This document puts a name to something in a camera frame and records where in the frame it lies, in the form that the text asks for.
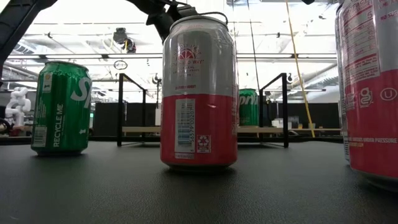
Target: sprite logo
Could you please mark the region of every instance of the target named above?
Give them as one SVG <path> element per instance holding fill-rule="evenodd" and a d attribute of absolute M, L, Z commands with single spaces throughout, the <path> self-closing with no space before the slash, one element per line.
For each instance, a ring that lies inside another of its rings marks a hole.
<path fill-rule="evenodd" d="M 81 91 L 81 96 L 78 96 L 75 91 L 73 91 L 72 96 L 70 96 L 71 99 L 75 101 L 86 101 L 85 102 L 85 107 L 88 108 L 88 105 L 90 104 L 91 100 L 91 80 L 89 78 L 82 78 L 79 80 L 79 89 Z"/>
<path fill-rule="evenodd" d="M 240 96 L 239 97 L 239 104 L 240 105 L 257 105 L 259 101 L 259 98 L 257 96 L 251 95 L 251 96 Z"/>

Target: aluminum can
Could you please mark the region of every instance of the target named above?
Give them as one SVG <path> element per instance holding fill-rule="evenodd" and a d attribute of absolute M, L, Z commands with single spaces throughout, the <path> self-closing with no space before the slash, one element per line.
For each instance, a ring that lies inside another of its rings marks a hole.
<path fill-rule="evenodd" d="M 345 103 L 345 89 L 343 73 L 343 62 L 341 61 L 341 44 L 340 44 L 340 30 L 339 30 L 339 11 L 343 4 L 341 3 L 336 10 L 336 21 L 335 21 L 335 34 L 336 34 L 336 52 L 337 52 L 337 68 L 338 68 L 338 83 L 340 89 L 340 126 L 341 135 L 343 137 L 344 157 L 349 161 L 349 145 L 348 145 L 348 133 L 347 133 L 347 114 L 346 114 L 346 103 Z"/>
<path fill-rule="evenodd" d="M 259 126 L 259 95 L 254 89 L 239 90 L 239 125 Z"/>
<path fill-rule="evenodd" d="M 163 64 L 161 160 L 192 170 L 234 163 L 239 88 L 226 24 L 206 16 L 176 21 Z"/>
<path fill-rule="evenodd" d="M 398 178 L 398 3 L 347 0 L 339 11 L 351 167 Z"/>
<path fill-rule="evenodd" d="M 48 62 L 39 73 L 31 148 L 39 155 L 76 154 L 87 148 L 92 81 L 88 69 Z"/>

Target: black table surface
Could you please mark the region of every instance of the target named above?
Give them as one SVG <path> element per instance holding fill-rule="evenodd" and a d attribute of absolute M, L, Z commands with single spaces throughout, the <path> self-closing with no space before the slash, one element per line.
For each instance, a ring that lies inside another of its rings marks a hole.
<path fill-rule="evenodd" d="M 353 172 L 327 142 L 240 146 L 217 175 L 177 174 L 159 145 L 90 142 L 41 158 L 0 146 L 0 223 L 397 223 L 398 196 Z"/>

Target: ceiling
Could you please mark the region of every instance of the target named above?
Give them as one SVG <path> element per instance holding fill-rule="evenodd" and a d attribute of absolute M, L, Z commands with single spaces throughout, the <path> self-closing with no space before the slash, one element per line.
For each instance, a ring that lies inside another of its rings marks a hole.
<path fill-rule="evenodd" d="M 229 31 L 236 39 L 238 58 L 243 54 L 293 53 L 289 20 L 283 1 L 250 0 L 188 0 L 198 12 L 220 11 L 229 19 Z M 327 2 L 305 5 L 302 2 L 290 3 L 290 16 L 297 53 L 335 54 L 335 11 L 337 4 Z M 42 11 L 29 27 L 13 55 L 26 54 L 120 54 L 121 48 L 113 43 L 113 32 L 124 27 L 134 40 L 137 54 L 161 54 L 162 42 L 154 26 L 146 26 L 147 15 L 133 4 L 124 0 L 58 0 L 52 7 Z M 124 59 L 128 68 L 123 72 L 146 89 L 151 96 L 147 101 L 155 101 L 156 85 L 152 78 L 162 74 L 162 59 L 149 55 L 147 58 Z M 88 67 L 92 79 L 116 78 L 119 72 L 113 65 L 117 59 L 64 59 Z M 9 59 L 10 64 L 39 73 L 44 67 L 43 60 Z M 300 73 L 309 82 L 323 75 L 325 68 L 333 68 L 334 60 L 299 60 Z M 293 60 L 281 58 L 259 59 L 239 58 L 239 85 L 241 88 L 264 86 L 281 72 L 291 73 L 297 79 L 297 69 Z M 329 72 L 326 78 L 334 80 L 325 85 L 336 85 L 337 71 Z M 117 89 L 115 82 L 94 83 L 100 89 Z M 280 82 L 270 88 L 280 88 Z M 142 93 L 137 87 L 127 83 L 124 89 L 137 90 L 124 94 L 125 100 L 141 101 Z M 108 97 L 117 99 L 117 93 L 107 92 Z"/>

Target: sprite can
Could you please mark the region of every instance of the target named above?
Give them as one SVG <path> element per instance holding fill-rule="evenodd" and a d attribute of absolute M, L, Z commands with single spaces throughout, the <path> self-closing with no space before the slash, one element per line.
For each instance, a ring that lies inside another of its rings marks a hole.
<path fill-rule="evenodd" d="M 259 96 L 254 89 L 239 90 L 239 125 L 259 126 Z"/>
<path fill-rule="evenodd" d="M 86 67 L 45 64 L 37 82 L 31 144 L 38 155 L 79 154 L 87 148 L 91 85 Z"/>

